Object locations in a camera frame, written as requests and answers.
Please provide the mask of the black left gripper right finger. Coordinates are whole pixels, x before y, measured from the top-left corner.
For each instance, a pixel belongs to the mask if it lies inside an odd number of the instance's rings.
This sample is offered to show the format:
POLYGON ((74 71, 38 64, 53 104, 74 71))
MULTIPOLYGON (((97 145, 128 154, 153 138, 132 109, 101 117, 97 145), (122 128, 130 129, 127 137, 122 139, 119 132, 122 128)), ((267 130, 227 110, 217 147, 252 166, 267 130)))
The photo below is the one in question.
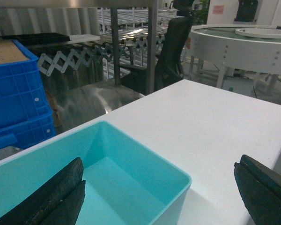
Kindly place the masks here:
POLYGON ((238 191, 256 225, 281 225, 281 175, 248 155, 234 164, 238 191))

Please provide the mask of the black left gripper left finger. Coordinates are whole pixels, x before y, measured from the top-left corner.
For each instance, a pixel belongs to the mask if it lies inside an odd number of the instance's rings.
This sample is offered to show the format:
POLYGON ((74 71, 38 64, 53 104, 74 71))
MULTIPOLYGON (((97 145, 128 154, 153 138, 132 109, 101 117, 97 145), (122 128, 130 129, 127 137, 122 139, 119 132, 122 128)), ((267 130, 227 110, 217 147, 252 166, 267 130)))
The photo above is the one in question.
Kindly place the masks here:
POLYGON ((80 157, 0 217, 0 225, 75 225, 85 199, 80 157))

